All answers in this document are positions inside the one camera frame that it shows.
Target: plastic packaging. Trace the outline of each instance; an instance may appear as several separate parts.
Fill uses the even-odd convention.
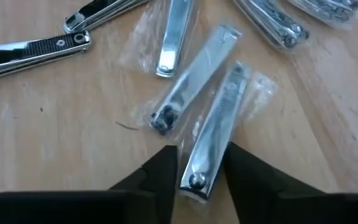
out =
[[[289,0],[294,6],[333,28],[349,30],[358,19],[358,0]]]
[[[204,108],[195,112],[177,137],[181,150],[180,192],[202,204],[209,200],[224,151],[235,127],[266,106],[277,90],[275,82],[244,63],[229,63],[222,81],[210,88]]]
[[[180,73],[204,39],[201,4],[197,0],[150,1],[124,45],[119,63],[160,77]]]
[[[275,0],[233,0],[274,48],[290,52],[310,33],[278,6]]]
[[[238,30],[227,24],[221,24],[213,30],[175,84],[162,97],[152,100],[158,103],[148,103],[153,109],[146,108],[145,113],[141,113],[145,117],[141,116],[140,125],[147,123],[162,136],[172,135],[204,87],[216,78],[214,74],[241,36]]]

